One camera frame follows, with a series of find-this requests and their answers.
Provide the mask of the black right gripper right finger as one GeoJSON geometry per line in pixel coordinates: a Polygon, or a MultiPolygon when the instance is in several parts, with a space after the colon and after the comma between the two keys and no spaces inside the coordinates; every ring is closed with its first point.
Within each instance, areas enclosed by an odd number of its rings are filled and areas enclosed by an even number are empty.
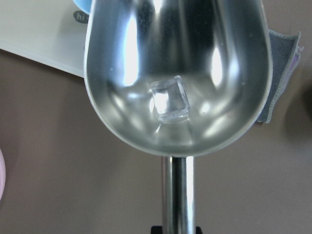
{"type": "Polygon", "coordinates": [[[203,234],[201,227],[197,224],[195,224],[195,234],[203,234]]]}

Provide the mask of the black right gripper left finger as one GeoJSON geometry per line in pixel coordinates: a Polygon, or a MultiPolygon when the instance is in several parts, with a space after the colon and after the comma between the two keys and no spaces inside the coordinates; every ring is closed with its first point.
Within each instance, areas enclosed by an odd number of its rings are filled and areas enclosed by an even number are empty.
{"type": "Polygon", "coordinates": [[[162,222],[162,224],[159,225],[153,225],[151,227],[151,231],[150,234],[165,234],[164,232],[164,222],[162,222]]]}

